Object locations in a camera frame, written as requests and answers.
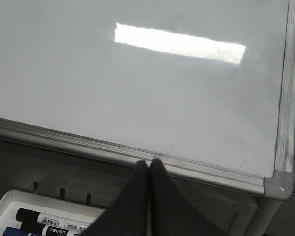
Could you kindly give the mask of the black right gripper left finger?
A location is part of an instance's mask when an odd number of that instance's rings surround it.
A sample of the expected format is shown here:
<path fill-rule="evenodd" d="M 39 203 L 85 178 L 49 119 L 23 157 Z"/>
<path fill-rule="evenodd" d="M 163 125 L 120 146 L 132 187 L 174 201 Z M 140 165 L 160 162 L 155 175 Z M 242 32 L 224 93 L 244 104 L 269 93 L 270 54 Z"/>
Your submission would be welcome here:
<path fill-rule="evenodd" d="M 149 169 L 145 161 L 138 161 L 123 190 L 82 235 L 145 236 L 148 198 Z"/>

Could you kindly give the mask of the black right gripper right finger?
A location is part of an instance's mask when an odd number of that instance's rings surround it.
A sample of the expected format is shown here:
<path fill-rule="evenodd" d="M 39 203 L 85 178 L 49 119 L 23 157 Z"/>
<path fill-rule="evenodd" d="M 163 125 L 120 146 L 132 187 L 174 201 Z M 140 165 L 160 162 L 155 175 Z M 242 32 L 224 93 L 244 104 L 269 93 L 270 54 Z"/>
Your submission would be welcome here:
<path fill-rule="evenodd" d="M 163 162 L 150 165 L 150 215 L 153 236 L 226 236 L 184 197 Z"/>

